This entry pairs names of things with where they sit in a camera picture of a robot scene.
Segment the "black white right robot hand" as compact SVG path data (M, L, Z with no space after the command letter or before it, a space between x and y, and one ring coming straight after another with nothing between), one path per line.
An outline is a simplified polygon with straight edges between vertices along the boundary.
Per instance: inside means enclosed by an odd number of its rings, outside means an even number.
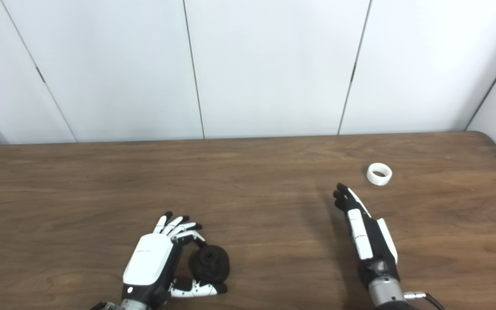
M364 287L380 277L401 281L397 250L384 219L373 218L355 192L342 183L336 185L333 197L345 215L358 258L357 275Z

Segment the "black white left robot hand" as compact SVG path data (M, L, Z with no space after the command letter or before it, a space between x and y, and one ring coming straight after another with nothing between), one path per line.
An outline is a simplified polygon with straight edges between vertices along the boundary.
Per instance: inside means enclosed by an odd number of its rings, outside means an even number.
M201 224L166 212L152 232L140 237L123 273L121 310L159 310L172 298L226 294L230 261L226 250L209 245ZM187 245L198 249L188 259L191 277L176 272Z

